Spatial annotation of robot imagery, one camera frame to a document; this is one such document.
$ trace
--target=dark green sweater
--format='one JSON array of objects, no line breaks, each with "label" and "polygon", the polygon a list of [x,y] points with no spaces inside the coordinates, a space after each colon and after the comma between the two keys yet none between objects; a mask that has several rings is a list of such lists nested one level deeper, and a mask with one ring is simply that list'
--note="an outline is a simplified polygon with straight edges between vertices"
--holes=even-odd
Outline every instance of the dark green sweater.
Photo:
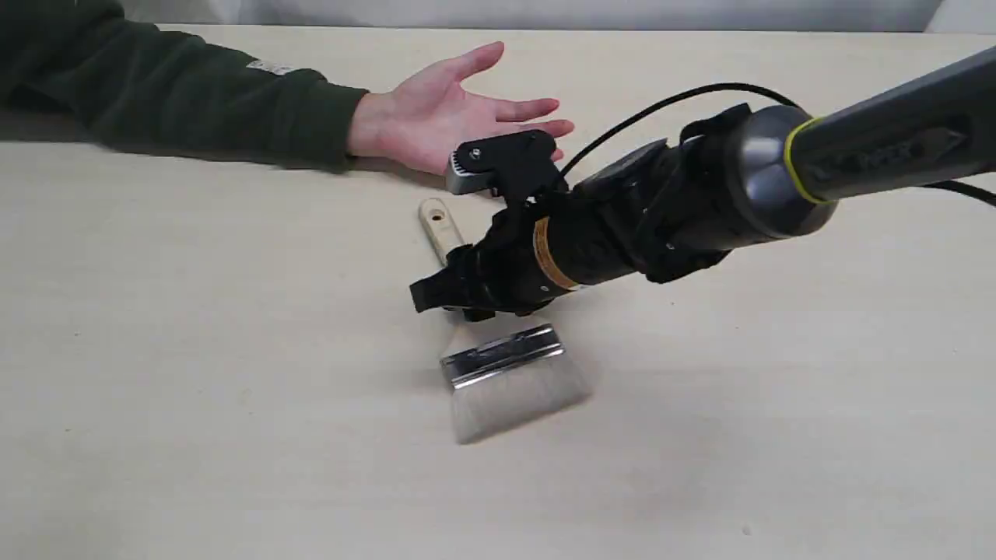
[{"label": "dark green sweater", "polygon": [[0,0],[0,104],[44,96],[110,146],[345,163],[366,91],[312,70],[282,72],[128,21],[115,0]]}]

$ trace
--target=robotic arm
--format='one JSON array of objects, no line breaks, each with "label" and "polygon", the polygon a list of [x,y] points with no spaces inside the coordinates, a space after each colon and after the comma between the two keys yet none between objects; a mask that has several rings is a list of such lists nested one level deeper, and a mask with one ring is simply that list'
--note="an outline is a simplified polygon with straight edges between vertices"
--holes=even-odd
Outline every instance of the robotic arm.
[{"label": "robotic arm", "polygon": [[[658,140],[569,188],[567,172],[594,147],[654,111],[720,90],[779,105],[740,105]],[[411,285],[415,309],[462,309],[470,321],[531,314],[587,286],[638,272],[666,283],[732,250],[813,233],[844,198],[944,188],[996,206],[996,195],[952,179],[996,163],[996,48],[814,119],[773,92],[720,84],[664,100],[609,131],[563,170],[554,140],[524,132],[462,144],[447,188],[488,189],[506,208],[485,236],[454,249]]]}]

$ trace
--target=brush bristles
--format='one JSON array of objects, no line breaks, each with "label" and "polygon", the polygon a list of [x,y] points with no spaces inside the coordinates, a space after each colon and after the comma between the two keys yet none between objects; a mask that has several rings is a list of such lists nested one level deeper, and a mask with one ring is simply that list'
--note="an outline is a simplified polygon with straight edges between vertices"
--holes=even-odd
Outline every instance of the brush bristles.
[{"label": "brush bristles", "polygon": [[473,443],[578,405],[591,380],[564,355],[493,375],[453,392],[453,427],[459,443]]}]

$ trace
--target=hand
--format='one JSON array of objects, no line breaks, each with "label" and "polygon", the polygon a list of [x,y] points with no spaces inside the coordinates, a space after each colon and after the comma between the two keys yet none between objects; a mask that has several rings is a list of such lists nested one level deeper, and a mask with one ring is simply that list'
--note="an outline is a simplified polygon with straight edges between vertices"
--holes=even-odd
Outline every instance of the hand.
[{"label": "hand", "polygon": [[[543,130],[554,138],[573,131],[570,121],[527,123],[555,111],[557,100],[512,102],[463,89],[461,82],[498,64],[504,51],[502,43],[479,47],[425,68],[390,93],[368,94],[353,118],[350,153],[442,175],[450,154],[466,141],[522,130]],[[558,149],[554,160],[563,156]]]}]

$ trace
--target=wooden table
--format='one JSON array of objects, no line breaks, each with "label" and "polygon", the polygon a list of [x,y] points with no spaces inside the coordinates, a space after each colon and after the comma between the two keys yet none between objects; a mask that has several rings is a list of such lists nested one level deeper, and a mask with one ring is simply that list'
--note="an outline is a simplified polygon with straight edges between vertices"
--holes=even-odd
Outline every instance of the wooden table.
[{"label": "wooden table", "polygon": [[[555,96],[568,154],[678,91],[749,81],[813,113],[989,46],[972,36],[178,28],[384,90],[493,39],[469,84]],[[597,150],[578,180],[750,96]],[[442,195],[311,170],[0,143],[0,557],[433,560],[996,556],[993,210],[909,190],[665,286],[550,317],[586,406],[454,444],[413,312]],[[976,184],[993,188],[981,177]]]}]

